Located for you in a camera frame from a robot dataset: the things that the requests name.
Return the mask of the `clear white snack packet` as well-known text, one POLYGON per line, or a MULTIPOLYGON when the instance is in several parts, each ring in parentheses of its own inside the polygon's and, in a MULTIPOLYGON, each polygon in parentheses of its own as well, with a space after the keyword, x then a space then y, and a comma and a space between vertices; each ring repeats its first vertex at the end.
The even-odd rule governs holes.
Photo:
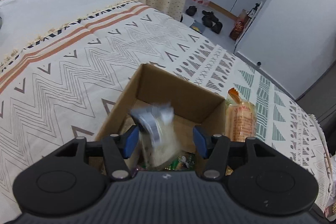
POLYGON ((139 127, 146 168, 166 168, 182 151, 174 131, 174 108, 169 103, 149 105, 132 109, 130 116, 139 127))

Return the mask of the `red oil bottle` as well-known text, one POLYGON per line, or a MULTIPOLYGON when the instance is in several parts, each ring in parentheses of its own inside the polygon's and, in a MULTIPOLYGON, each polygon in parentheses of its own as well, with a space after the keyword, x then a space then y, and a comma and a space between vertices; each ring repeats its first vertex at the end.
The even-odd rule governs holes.
POLYGON ((236 41, 241 33, 244 31, 245 27, 245 18, 239 18, 237 22, 235 23, 233 29, 231 30, 229 37, 236 41))

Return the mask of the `patterned bed blanket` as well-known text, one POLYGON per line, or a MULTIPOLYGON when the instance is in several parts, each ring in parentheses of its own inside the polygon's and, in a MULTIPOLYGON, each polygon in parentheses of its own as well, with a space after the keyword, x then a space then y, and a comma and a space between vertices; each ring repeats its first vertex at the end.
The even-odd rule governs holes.
POLYGON ((309 171, 318 182, 317 206, 327 207, 332 176, 323 132, 268 78, 183 23, 141 2, 102 10, 1 1, 1 222, 20 214, 13 195, 18 174, 74 138, 123 133, 130 110, 170 105, 174 120, 159 148, 146 137, 140 155, 160 169, 179 151, 195 153, 193 127, 226 135, 226 109, 235 89, 253 111, 256 137, 309 171))

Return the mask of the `open cardboard box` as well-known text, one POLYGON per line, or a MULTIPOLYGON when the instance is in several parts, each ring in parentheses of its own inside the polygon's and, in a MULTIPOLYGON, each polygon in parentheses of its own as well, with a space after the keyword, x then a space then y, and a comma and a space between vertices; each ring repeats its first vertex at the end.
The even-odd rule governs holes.
POLYGON ((139 126, 135 143, 126 164, 134 168, 143 157, 148 170, 163 170, 184 152, 201 159, 193 141, 193 128, 200 126, 207 135, 224 134, 225 99, 211 91, 183 80, 163 69, 142 64, 119 96, 96 140, 129 128, 131 118, 139 126))

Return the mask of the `orange biscuit packet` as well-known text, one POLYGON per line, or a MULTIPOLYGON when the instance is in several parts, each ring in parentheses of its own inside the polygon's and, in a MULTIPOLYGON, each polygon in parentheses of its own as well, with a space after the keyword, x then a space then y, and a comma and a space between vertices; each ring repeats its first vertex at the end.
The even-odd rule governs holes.
POLYGON ((245 142, 246 138, 256 137, 256 106, 241 99, 238 91, 231 88, 226 102, 225 135, 231 141, 245 142))

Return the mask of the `green pastry packet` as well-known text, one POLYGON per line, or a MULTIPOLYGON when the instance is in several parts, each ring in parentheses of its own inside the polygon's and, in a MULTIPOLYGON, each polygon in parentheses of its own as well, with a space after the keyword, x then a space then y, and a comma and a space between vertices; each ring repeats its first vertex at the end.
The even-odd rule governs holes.
POLYGON ((166 168, 165 170, 169 171, 189 171, 195 169, 195 157, 194 155, 182 155, 173 160, 166 168))

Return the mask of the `black slippers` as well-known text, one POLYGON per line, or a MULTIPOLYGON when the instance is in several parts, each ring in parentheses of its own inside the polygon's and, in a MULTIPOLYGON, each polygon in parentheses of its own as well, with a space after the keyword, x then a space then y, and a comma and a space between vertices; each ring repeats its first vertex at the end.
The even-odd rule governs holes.
MULTIPOLYGON (((197 12, 197 8, 195 6, 190 6, 186 10, 186 14, 188 16, 194 16, 196 14, 196 12, 197 12)), ((203 10, 202 14, 203 14, 203 16, 202 16, 202 24, 205 27, 210 28, 212 32, 214 32, 216 34, 220 34, 220 32, 221 32, 221 30, 223 28, 223 24, 214 15, 214 13, 212 11, 203 10)))

